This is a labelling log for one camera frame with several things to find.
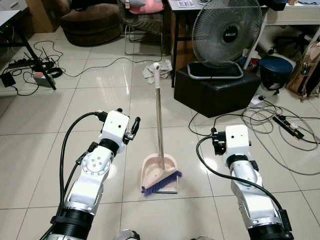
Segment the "paper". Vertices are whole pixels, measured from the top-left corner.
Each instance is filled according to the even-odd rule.
[[[180,8],[194,8],[195,5],[191,0],[178,0],[178,6]]]

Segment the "table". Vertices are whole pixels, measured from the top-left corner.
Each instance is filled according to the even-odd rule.
[[[0,48],[10,48],[10,47],[26,47],[26,49],[29,51],[31,54],[33,60],[36,62],[36,66],[41,70],[43,75],[45,76],[46,80],[49,82],[50,86],[52,87],[53,90],[56,90],[55,84],[52,82],[50,79],[49,75],[45,71],[41,61],[39,60],[38,56],[35,54],[34,50],[31,48],[29,45],[24,33],[19,29],[19,27],[16,26],[17,24],[17,18],[21,14],[21,10],[10,10],[10,11],[0,11],[0,29],[1,27],[7,25],[7,24],[12,24],[14,27],[14,31],[17,33],[19,36],[21,42],[16,42],[14,39],[9,38],[8,36],[1,34],[8,42],[5,43],[0,43]]]
[[[172,12],[175,14],[175,31],[174,31],[174,41],[173,41],[173,62],[172,62],[172,82],[171,86],[175,86],[176,77],[176,58],[177,58],[177,45],[178,41],[188,41],[191,37],[179,37],[179,20],[181,15],[188,15],[190,13],[199,12],[204,4],[199,0],[192,0],[194,7],[179,7],[177,0],[168,0]],[[247,60],[244,65],[244,69],[247,69],[248,64],[251,60],[251,55],[256,49],[259,39],[265,26],[275,26],[275,25],[320,25],[320,5],[302,5],[297,3],[294,6],[286,5],[283,11],[273,11],[267,6],[261,6],[262,12],[264,14],[264,19],[261,27],[260,34],[255,42],[253,48],[249,52]],[[312,42],[314,42],[320,35],[320,27],[313,37]]]

